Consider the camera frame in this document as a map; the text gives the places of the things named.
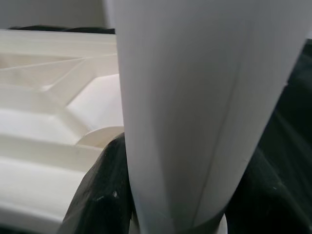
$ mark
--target black fabric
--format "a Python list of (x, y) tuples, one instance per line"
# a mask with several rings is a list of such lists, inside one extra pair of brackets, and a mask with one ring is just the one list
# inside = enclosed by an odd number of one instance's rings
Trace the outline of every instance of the black fabric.
[(133, 207), (122, 134), (82, 179), (58, 234), (127, 234)]
[(14, 230), (11, 228), (1, 227), (0, 228), (0, 234), (35, 234), (35, 233), (22, 232), (22, 231)]
[(102, 33), (102, 34), (115, 34), (114, 28), (102, 28), (102, 27), (78, 27), (78, 28), (66, 28), (47, 25), (33, 25), (27, 27), (11, 27), (9, 29), (14, 30), (30, 30), (30, 31), (53, 31), (53, 32), (74, 32), (74, 33)]
[(312, 233), (312, 56), (308, 41), (226, 216), (229, 234)]

